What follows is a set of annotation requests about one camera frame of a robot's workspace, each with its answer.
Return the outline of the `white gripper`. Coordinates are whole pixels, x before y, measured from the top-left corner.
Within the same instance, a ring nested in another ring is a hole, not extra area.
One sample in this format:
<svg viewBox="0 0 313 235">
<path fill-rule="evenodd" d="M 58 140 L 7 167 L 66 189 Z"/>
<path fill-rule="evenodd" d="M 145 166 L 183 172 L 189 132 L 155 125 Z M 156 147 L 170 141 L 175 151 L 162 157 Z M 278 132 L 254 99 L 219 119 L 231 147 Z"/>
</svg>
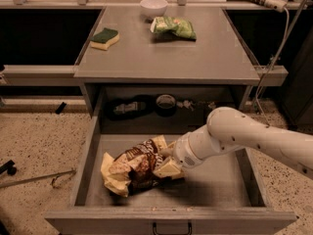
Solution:
<svg viewBox="0 0 313 235">
<path fill-rule="evenodd" d="M 184 171 L 181 166 L 193 168 L 201 165 L 208 157 L 209 138 L 203 132 L 188 132 L 176 142 L 161 149 L 159 153 L 167 158 L 154 169 L 153 174 L 158 178 L 183 178 Z"/>
</svg>

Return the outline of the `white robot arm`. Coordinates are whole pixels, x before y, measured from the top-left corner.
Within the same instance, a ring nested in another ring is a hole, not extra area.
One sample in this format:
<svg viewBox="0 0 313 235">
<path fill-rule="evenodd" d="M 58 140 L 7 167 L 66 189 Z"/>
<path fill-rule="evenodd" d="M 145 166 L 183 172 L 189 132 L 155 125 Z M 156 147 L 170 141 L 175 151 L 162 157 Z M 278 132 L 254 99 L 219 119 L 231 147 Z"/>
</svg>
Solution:
<svg viewBox="0 0 313 235">
<path fill-rule="evenodd" d="M 162 152 L 181 169 L 243 148 L 257 150 L 313 179 L 312 135 L 266 125 L 228 107 L 213 110 L 204 126 L 185 133 Z"/>
</svg>

